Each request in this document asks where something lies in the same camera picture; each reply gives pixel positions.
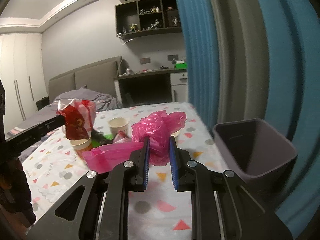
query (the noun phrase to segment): wardrobe handle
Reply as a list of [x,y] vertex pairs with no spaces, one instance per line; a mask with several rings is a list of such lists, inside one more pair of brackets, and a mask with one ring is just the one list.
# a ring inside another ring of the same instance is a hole
[[23,121],[24,121],[24,116],[23,116],[23,114],[22,114],[21,105],[20,105],[20,101],[19,101],[19,97],[18,97],[16,80],[14,81],[14,89],[16,90],[16,97],[17,97],[17,100],[18,100],[18,105],[19,105],[20,113],[21,113],[22,119],[23,119]]
[[175,90],[173,91],[173,99],[177,102],[177,92]]
[[21,97],[20,97],[20,93],[19,93],[18,80],[16,80],[16,83],[17,83],[17,91],[18,91],[18,96],[19,96],[19,100],[20,100],[20,105],[21,105],[22,113],[23,113],[23,116],[24,116],[24,120],[26,120],[27,118],[26,118],[26,115],[24,114],[23,106],[22,106],[22,103],[21,103]]
[[28,76],[28,78],[29,78],[29,86],[30,86],[30,90],[31,90],[32,100],[35,101],[35,98],[33,97],[33,91],[32,91],[30,76]]

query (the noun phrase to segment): desk drawer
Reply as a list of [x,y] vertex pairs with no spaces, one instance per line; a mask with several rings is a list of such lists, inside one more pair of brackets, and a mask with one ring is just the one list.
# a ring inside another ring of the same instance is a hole
[[171,85],[182,85],[188,83],[188,73],[173,73],[170,74]]

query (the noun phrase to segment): gray trash bin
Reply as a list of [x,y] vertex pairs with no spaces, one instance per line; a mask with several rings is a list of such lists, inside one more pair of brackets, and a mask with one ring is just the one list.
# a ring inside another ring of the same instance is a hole
[[261,197],[297,156],[292,143],[262,119],[220,123],[213,133],[229,169]]

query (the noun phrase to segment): wardrobe door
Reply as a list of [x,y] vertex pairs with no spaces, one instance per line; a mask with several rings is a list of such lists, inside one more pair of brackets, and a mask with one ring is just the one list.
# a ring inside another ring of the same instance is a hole
[[0,79],[5,90],[4,132],[23,121],[13,69],[14,34],[0,36]]
[[24,119],[36,112],[36,102],[32,96],[27,71],[27,34],[15,34],[13,47],[13,69],[18,97],[22,105]]
[[43,68],[42,68],[42,53],[41,53],[41,34],[27,34],[27,72],[29,89],[36,101],[47,96],[45,88]]

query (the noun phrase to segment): wall switch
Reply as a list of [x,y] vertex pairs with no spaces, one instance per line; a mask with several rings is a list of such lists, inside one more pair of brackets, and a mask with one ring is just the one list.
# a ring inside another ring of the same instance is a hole
[[147,64],[147,63],[150,63],[151,60],[149,57],[145,57],[145,58],[141,58],[140,59],[140,64],[143,65],[143,64]]
[[173,59],[179,60],[179,56],[178,55],[168,55],[168,61],[173,61]]

